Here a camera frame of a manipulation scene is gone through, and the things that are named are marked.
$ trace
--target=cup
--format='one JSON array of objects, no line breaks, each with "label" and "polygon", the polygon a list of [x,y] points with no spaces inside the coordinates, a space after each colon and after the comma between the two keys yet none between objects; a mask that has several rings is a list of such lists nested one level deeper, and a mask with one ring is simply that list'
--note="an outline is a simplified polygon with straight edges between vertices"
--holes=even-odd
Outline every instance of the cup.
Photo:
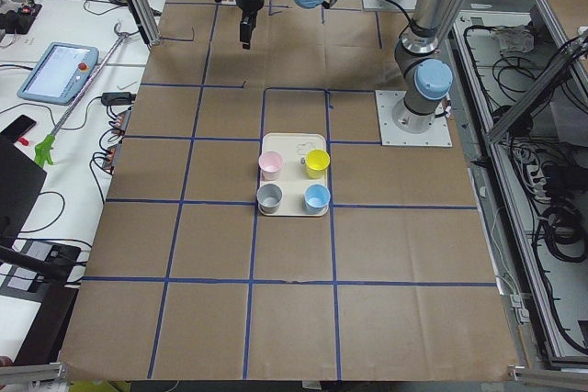
[{"label": "cup", "polygon": [[314,151],[309,151],[304,163],[306,164],[306,174],[312,179],[319,179],[329,167],[331,158],[326,151],[316,149]]},{"label": "cup", "polygon": [[262,213],[276,213],[282,202],[282,189],[275,184],[266,184],[257,190],[257,205]]},{"label": "cup", "polygon": [[265,151],[261,154],[257,163],[264,181],[276,181],[280,170],[282,170],[282,165],[284,165],[284,160],[282,155],[276,151]]},{"label": "cup", "polygon": [[321,184],[311,185],[304,192],[304,206],[309,215],[316,215],[322,212],[331,200],[331,192]]}]

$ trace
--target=blue grid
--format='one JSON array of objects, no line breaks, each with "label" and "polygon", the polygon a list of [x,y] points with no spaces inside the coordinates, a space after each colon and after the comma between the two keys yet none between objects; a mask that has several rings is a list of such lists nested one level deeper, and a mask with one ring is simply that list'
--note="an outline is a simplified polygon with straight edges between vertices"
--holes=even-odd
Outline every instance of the blue grid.
[{"label": "blue grid", "polygon": [[[202,98],[206,88],[225,88],[225,89],[244,89],[242,85],[215,85],[206,84],[206,77],[209,69],[209,59],[211,53],[211,41],[214,37],[214,32],[217,24],[217,17],[219,6],[212,2],[167,2],[168,5],[181,4],[181,5],[211,5],[215,6],[214,18],[212,21],[212,27],[209,34],[209,46],[206,56],[206,62],[204,72],[202,74],[201,84],[155,84],[155,83],[141,83],[144,86],[152,87],[192,87],[198,88],[198,105],[197,112],[194,119],[194,125],[192,134],[189,137],[169,137],[169,136],[151,136],[151,135],[128,135],[126,138],[134,139],[145,139],[145,140],[189,140],[190,150],[187,157],[187,165],[184,175],[184,181],[182,184],[182,190],[179,199],[142,199],[142,198],[108,198],[108,202],[117,203],[145,203],[145,204],[178,204],[178,210],[175,219],[175,227],[168,256],[167,268],[164,277],[149,277],[149,276],[138,276],[138,277],[117,277],[117,276],[85,276],[86,281],[109,281],[109,282],[142,282],[142,283],[159,283],[164,284],[162,293],[159,315],[157,320],[157,326],[155,336],[153,339],[153,349],[151,354],[151,360],[149,365],[149,371],[147,374],[148,378],[153,377],[153,369],[155,366],[155,360],[157,357],[157,349],[159,345],[159,339],[161,334],[161,328],[164,319],[165,301],[167,296],[167,289],[169,284],[205,284],[205,285],[218,285],[218,284],[237,284],[237,285],[248,285],[247,294],[247,311],[246,311],[246,329],[245,329],[245,341],[243,351],[243,379],[247,379],[248,368],[249,368],[249,347],[250,347],[250,336],[252,327],[252,309],[254,301],[254,286],[258,285],[306,285],[306,286],[332,286],[334,294],[334,342],[335,342],[335,357],[336,357],[336,376],[338,380],[343,379],[342,366],[341,366],[341,343],[340,343],[340,329],[339,329],[339,306],[338,306],[338,287],[339,286],[451,286],[451,287],[494,287],[495,283],[475,283],[475,282],[411,282],[411,281],[352,281],[352,280],[338,280],[337,278],[337,265],[336,265],[336,237],[335,237],[335,209],[336,208],[353,208],[353,209],[444,209],[444,210],[477,210],[475,206],[405,206],[405,205],[357,205],[357,204],[337,204],[334,202],[334,196],[330,202],[330,240],[331,240],[331,258],[333,267],[333,277],[331,280],[314,280],[305,282],[292,282],[286,280],[275,280],[275,279],[256,279],[254,278],[254,264],[255,264],[255,247],[257,239],[257,223],[258,214],[257,210],[254,210],[253,216],[253,234],[251,239],[251,256],[249,264],[249,276],[247,279],[215,279],[215,278],[190,278],[190,277],[172,277],[171,270],[174,260],[175,244],[177,234],[179,230],[179,223],[182,216],[182,209],[184,205],[226,205],[226,206],[247,206],[255,207],[254,201],[215,201],[215,200],[189,200],[185,199],[187,190],[187,181],[190,172],[190,164],[194,150],[198,147],[197,141],[230,141],[230,142],[258,142],[259,153],[261,153],[262,140],[265,132],[265,120],[266,120],[266,96],[270,91],[307,91],[307,92],[322,92],[324,93],[325,103],[325,123],[326,123],[326,141],[327,151],[331,153],[331,148],[334,144],[349,144],[349,145],[380,145],[379,141],[365,141],[365,140],[332,140],[331,139],[331,94],[332,93],[373,93],[372,90],[362,89],[316,89],[316,88],[295,88],[295,87],[269,87],[264,90],[262,100],[262,116],[261,116],[261,127],[259,131],[259,138],[218,138],[218,137],[198,137],[196,135],[198,129],[198,118],[200,113],[200,106],[202,104]],[[269,0],[267,6],[269,15],[277,14],[280,11],[274,11],[273,8],[289,8],[289,6],[276,6],[273,5],[272,0]],[[354,10],[353,8],[333,8],[334,10]],[[382,37],[379,23],[379,15],[376,15],[377,32],[379,39],[379,47],[382,49]],[[322,10],[322,20],[324,23],[324,10]],[[259,184],[259,171],[257,172],[257,184]],[[328,179],[329,189],[333,194],[333,170],[329,173]]]}]

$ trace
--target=yellow cup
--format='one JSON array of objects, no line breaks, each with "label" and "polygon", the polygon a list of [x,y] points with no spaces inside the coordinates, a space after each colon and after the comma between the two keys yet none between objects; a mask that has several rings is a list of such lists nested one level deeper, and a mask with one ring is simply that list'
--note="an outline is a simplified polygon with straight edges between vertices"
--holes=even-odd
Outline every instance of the yellow cup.
[{"label": "yellow cup", "polygon": [[319,179],[324,175],[330,163],[331,158],[326,151],[319,149],[309,151],[305,159],[306,174],[312,179]]}]

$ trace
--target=gray cup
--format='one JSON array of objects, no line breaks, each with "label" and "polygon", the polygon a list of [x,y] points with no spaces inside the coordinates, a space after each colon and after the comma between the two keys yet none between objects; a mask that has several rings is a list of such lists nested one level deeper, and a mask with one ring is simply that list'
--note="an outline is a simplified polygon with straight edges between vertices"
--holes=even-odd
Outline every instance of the gray cup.
[{"label": "gray cup", "polygon": [[282,190],[275,184],[266,184],[257,190],[257,205],[266,214],[276,213],[282,202]]}]

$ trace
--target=white tray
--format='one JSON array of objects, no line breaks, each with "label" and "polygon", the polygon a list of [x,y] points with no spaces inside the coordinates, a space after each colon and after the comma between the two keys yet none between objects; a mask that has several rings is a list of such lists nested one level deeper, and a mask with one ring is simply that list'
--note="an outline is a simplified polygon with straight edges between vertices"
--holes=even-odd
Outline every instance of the white tray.
[{"label": "white tray", "polygon": [[306,174],[306,166],[300,161],[309,151],[327,150],[327,142],[322,135],[312,133],[268,133],[264,136],[262,152],[277,151],[284,160],[284,165],[276,181],[265,181],[261,175],[259,186],[278,185],[282,190],[282,202],[276,213],[260,213],[266,216],[312,216],[324,215],[329,208],[311,215],[304,208],[304,192],[313,184],[328,187],[327,173],[320,179],[311,179]]}]

